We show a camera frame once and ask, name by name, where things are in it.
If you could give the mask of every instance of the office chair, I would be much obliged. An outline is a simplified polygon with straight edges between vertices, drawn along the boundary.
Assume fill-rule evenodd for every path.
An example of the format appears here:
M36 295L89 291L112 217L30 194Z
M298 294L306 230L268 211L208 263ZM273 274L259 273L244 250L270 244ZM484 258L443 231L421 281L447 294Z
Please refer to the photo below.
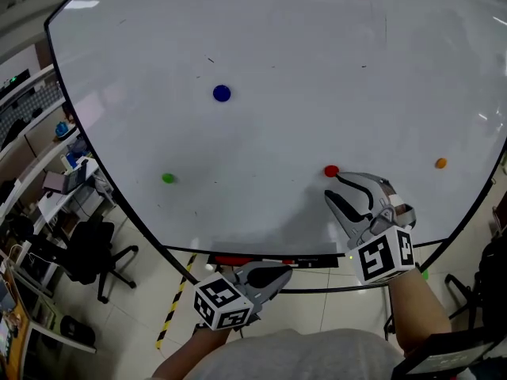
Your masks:
M451 314L449 319L457 317L469 310L468 329L472 330L475 323L477 308L482 308L482 323L492 330L507 333L503 294L505 293L505 260L507 257L507 239L494 239L482 251L478 272L475 273L473 288L464 286L455 276L447 275L445 283L454 283L459 292L467 300L464 306Z
M111 254L111 239L114 233L112 222L103 222L103 217L93 216L87 222L80 222L70 239L61 231L56 230L67 249L52 244L47 239L33 235L32 222L26 217L15 216L10 219L10 228L21 240L30 241L30 251L40 258L58 264L72 281L81 284L91 284L99 276L97 299L104 304L109 300L102 295L105 278L111 273L117 279L126 283L130 288L136 288L135 282L125 279L115 271L116 262L129 252L137 253L139 248L135 245Z

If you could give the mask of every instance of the green ball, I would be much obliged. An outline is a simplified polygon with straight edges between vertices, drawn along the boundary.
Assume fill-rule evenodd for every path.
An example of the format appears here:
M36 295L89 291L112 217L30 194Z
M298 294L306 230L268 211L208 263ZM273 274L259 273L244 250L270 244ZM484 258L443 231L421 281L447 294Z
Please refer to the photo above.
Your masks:
M174 177L174 175L171 173L164 173L162 174L162 180L167 184L171 184L174 183L176 177Z

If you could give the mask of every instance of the human arm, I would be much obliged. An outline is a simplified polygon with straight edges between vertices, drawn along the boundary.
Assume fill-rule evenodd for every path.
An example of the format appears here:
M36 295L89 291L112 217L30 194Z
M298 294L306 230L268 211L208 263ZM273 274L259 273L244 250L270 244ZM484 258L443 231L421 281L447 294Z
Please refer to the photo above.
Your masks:
M389 282L396 339L410 354L433 333L449 333L451 322L435 294L417 270Z
M154 378L182 380L207 355L227 342L230 329L198 329L181 348L166 359L153 373Z

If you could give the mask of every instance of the blue ball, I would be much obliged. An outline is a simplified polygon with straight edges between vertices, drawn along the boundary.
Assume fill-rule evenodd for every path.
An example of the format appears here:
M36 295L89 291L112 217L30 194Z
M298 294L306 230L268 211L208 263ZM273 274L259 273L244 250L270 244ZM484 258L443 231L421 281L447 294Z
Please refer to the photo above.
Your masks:
M227 101L231 98L231 90L226 85L218 85L213 89L213 97L217 101Z

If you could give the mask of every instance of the red ball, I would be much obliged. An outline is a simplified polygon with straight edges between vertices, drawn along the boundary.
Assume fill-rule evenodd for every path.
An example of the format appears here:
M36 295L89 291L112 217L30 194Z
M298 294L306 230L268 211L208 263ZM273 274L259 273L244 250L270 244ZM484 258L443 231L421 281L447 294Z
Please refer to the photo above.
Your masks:
M329 165L324 168L324 174L328 177L335 177L340 172L338 166Z

